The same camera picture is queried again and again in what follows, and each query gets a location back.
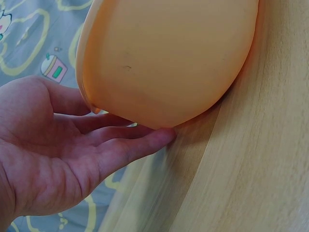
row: wood grain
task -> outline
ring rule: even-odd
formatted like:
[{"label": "wood grain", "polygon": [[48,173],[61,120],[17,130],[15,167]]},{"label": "wood grain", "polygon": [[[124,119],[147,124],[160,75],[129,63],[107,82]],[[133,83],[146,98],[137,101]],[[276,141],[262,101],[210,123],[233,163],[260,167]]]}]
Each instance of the wood grain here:
[{"label": "wood grain", "polygon": [[309,1],[260,0],[231,90],[128,166],[101,232],[309,231]]}]

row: hand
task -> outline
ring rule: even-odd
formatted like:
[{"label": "hand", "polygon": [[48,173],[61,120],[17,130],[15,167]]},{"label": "hand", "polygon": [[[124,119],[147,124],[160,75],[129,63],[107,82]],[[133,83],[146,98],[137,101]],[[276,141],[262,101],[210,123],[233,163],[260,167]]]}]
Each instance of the hand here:
[{"label": "hand", "polygon": [[127,127],[132,122],[88,113],[79,90],[39,77],[0,87],[0,191],[14,218],[73,207],[175,137],[173,129]]}]

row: cartoon print fabric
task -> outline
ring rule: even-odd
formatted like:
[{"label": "cartoon print fabric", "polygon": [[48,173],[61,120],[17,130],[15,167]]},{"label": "cartoon print fabric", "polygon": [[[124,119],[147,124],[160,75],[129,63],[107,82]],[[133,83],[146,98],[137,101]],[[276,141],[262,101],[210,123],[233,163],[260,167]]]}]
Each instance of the cartoon print fabric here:
[{"label": "cartoon print fabric", "polygon": [[[0,0],[0,86],[35,74],[77,87],[76,46],[91,3]],[[124,170],[106,178],[76,207],[51,216],[19,217],[8,232],[98,231]]]}]

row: wooden table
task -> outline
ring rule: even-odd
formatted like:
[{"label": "wooden table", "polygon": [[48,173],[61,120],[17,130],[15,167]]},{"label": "wooden table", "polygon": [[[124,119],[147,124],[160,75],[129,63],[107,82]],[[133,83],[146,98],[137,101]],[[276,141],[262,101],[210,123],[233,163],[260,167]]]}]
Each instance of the wooden table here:
[{"label": "wooden table", "polygon": [[178,131],[128,166],[101,232],[309,231],[309,1],[260,0],[234,85]]}]

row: cartoon character print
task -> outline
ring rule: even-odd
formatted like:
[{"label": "cartoon character print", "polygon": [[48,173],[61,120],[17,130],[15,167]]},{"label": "cartoon character print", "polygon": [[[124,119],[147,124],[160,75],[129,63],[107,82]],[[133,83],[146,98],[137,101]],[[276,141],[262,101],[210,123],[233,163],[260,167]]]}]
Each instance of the cartoon character print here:
[{"label": "cartoon character print", "polygon": [[7,31],[12,22],[12,14],[4,14],[4,10],[0,11],[0,40]]},{"label": "cartoon character print", "polygon": [[46,54],[46,58],[41,65],[41,72],[45,77],[48,77],[58,83],[66,74],[68,68],[66,65],[56,56]]}]

